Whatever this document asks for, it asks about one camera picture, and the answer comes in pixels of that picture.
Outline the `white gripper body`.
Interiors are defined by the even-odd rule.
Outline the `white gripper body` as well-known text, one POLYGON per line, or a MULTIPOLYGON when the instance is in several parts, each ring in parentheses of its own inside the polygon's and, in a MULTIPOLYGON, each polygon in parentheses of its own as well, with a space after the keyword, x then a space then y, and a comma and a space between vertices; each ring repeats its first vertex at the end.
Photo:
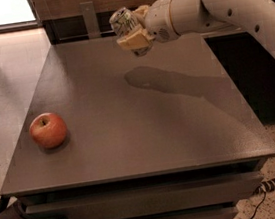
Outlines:
POLYGON ((156 0, 148 7, 145 15, 144 25, 146 30, 158 42, 171 42, 177 40, 179 34, 173 28, 170 15, 170 4, 172 0, 156 0))

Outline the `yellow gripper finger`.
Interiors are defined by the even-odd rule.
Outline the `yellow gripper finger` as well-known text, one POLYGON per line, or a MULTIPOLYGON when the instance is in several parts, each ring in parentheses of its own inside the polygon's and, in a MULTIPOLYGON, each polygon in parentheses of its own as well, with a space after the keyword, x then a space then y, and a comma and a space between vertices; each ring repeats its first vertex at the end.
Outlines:
POLYGON ((148 5, 140 5, 137 9, 133 11, 133 13, 138 19, 144 19, 148 11, 149 11, 148 5))
POLYGON ((148 48, 153 41, 154 37, 149 34, 146 29, 140 27, 139 29, 134 29, 128 35, 118 38, 116 42, 121 47, 121 49, 126 51, 148 48))

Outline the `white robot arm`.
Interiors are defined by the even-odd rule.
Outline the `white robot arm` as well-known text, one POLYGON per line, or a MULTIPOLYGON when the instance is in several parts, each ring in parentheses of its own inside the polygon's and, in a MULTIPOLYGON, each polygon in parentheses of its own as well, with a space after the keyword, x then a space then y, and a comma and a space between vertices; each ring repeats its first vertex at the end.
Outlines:
POLYGON ((186 33, 230 28, 247 32, 275 59, 275 2, 272 0, 157 0, 134 11, 123 7, 110 17, 121 49, 144 55, 158 41, 186 33))

